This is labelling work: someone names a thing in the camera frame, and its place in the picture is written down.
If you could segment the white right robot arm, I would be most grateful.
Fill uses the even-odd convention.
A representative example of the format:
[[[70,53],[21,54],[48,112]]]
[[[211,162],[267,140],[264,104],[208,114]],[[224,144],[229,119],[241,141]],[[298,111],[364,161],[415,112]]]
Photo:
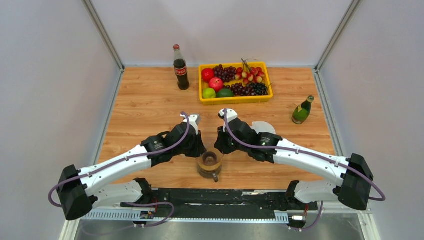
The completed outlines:
[[[214,147],[224,155],[241,151],[258,162],[288,165],[322,177],[318,181],[290,183],[285,201],[292,209],[316,201],[338,201],[364,211],[372,199],[374,176],[363,156],[335,156],[299,146],[277,135],[267,122],[257,121],[249,126],[239,118],[231,120],[218,127]]]

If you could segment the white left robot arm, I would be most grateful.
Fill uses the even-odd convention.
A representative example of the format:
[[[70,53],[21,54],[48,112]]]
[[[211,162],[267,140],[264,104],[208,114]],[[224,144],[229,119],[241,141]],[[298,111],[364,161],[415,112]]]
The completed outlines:
[[[198,128],[197,115],[190,115],[170,132],[148,137],[131,150],[97,165],[77,169],[69,165],[62,170],[58,184],[52,189],[58,195],[64,217],[77,220],[92,209],[119,202],[147,207],[153,193],[137,181],[127,185],[113,182],[137,171],[170,162],[175,156],[198,158],[206,152]]]

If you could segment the clear glass dripper cone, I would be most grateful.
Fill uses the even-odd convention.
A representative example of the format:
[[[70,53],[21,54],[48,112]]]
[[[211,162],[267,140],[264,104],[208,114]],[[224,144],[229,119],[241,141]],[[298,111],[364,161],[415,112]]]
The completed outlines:
[[[221,163],[224,155],[215,148],[208,148],[205,153],[196,159],[196,163],[203,164],[205,166],[213,166],[218,163]]]

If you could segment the white paper coffee filter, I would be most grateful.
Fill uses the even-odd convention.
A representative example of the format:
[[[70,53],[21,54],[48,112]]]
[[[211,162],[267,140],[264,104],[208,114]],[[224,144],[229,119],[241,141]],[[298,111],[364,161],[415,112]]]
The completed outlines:
[[[257,133],[270,133],[270,134],[276,134],[275,128],[268,122],[265,121],[254,121],[252,123],[251,128]]]

